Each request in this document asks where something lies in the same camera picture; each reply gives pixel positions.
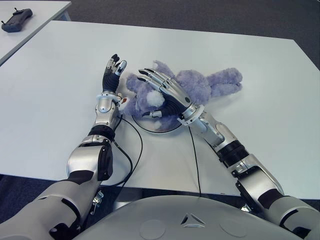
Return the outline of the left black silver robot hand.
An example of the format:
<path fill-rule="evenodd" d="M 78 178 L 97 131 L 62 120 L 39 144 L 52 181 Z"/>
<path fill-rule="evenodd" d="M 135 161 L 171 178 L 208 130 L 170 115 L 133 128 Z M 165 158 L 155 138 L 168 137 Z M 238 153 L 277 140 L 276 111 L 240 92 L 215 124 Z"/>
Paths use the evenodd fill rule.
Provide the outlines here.
<path fill-rule="evenodd" d="M 116 93 L 120 76 L 127 67 L 127 61 L 120 61 L 120 57 L 114 54 L 106 64 L 105 71 L 102 78 L 102 90 L 103 92 Z"/>

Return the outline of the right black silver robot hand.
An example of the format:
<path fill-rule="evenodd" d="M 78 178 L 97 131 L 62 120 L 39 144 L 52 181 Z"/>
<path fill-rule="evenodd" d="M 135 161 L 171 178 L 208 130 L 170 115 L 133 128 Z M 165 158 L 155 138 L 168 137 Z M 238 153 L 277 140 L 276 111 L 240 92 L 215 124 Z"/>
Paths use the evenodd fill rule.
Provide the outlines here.
<path fill-rule="evenodd" d="M 161 93 L 165 100 L 163 107 L 143 113 L 144 118 L 179 116 L 193 104 L 190 96 L 174 78 L 153 68 L 138 71 L 141 75 L 137 79 Z"/>

